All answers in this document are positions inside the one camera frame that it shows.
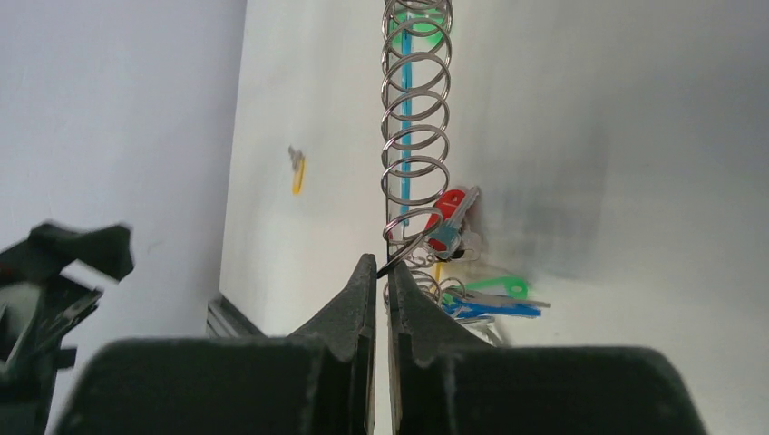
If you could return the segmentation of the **green tagged key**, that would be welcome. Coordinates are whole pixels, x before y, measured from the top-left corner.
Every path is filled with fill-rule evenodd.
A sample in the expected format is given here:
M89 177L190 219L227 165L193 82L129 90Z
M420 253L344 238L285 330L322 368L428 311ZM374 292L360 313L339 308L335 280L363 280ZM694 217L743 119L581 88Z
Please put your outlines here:
M530 286L525 279L507 275L472 283L451 285L445 288L443 293L466 303L490 307L512 307L514 305L536 308L551 307L550 303L530 299L529 291Z

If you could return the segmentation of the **round key organizer with rings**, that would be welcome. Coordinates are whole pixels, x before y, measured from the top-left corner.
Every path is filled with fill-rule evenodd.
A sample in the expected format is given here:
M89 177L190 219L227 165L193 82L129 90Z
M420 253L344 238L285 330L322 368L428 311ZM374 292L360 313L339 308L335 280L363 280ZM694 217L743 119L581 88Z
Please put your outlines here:
M385 196L386 276L424 247L443 218L435 202L450 184L450 1L387 1L381 17L383 114L380 186Z

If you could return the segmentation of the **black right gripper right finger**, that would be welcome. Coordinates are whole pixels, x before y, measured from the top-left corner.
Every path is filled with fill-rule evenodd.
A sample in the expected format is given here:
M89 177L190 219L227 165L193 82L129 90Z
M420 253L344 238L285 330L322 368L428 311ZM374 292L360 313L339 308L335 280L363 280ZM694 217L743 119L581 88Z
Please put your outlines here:
M396 434L702 434L676 368L634 346L495 347L388 269Z

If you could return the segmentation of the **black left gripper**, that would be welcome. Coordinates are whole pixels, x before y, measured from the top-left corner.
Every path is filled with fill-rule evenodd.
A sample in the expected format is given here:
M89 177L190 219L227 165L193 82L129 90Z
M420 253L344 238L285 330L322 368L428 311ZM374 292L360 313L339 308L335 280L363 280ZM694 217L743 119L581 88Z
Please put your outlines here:
M1 431L42 434L58 372L77 350L63 338L90 316L102 289L63 274L81 262L120 282L133 270L131 228L90 230L44 222L1 253Z

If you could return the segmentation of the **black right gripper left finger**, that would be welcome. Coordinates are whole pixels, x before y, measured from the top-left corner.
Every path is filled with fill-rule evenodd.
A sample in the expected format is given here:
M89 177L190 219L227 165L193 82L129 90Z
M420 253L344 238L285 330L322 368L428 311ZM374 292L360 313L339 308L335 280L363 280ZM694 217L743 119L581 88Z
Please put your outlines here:
M373 367L376 263L283 337L126 339L88 363L57 434L351 434Z

